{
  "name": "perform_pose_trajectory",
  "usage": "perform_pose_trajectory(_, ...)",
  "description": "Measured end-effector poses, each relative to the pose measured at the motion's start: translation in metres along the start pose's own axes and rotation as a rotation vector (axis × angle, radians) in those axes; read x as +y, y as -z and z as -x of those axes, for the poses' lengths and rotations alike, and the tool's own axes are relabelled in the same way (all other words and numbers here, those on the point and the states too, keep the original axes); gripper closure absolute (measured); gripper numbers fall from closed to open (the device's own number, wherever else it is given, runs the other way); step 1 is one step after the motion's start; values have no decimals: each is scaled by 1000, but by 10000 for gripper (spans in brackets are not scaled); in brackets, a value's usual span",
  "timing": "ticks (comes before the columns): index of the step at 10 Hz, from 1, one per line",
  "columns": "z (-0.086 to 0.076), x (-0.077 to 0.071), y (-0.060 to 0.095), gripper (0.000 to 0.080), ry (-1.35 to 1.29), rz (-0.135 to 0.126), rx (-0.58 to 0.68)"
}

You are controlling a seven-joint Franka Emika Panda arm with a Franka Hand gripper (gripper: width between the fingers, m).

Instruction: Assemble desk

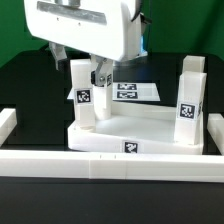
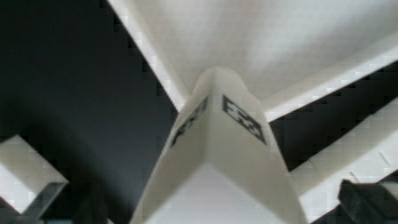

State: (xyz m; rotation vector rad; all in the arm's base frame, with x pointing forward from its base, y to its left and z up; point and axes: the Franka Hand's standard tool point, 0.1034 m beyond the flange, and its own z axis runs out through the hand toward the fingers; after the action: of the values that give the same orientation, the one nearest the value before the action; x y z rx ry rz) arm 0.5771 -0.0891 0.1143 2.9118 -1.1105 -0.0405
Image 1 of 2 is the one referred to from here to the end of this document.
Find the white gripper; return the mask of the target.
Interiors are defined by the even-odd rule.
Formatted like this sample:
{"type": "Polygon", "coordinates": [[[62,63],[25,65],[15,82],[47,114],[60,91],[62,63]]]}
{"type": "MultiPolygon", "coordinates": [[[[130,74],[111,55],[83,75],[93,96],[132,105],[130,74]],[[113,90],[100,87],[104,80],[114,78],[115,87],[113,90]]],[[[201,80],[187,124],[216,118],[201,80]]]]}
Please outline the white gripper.
{"type": "Polygon", "coordinates": [[[64,46],[95,54],[91,83],[97,87],[106,84],[108,59],[130,60],[140,53],[140,0],[24,0],[24,8],[31,34],[50,42],[58,71],[67,61],[64,46]]]}

